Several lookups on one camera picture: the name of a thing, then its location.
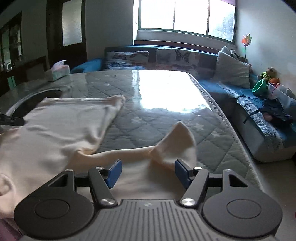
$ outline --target door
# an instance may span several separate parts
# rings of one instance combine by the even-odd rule
[[[85,0],[48,0],[46,33],[50,67],[64,59],[70,69],[86,62]]]

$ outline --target tile floor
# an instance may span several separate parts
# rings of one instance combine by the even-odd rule
[[[296,241],[296,165],[292,160],[258,164],[245,147],[259,176],[263,190],[283,210],[283,220],[276,233],[279,241]]]

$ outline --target blue cushion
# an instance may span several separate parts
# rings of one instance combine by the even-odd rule
[[[104,59],[102,58],[95,58],[93,60],[87,61],[81,65],[76,66],[75,68],[71,69],[70,73],[76,74],[101,71],[103,68],[103,61]]]

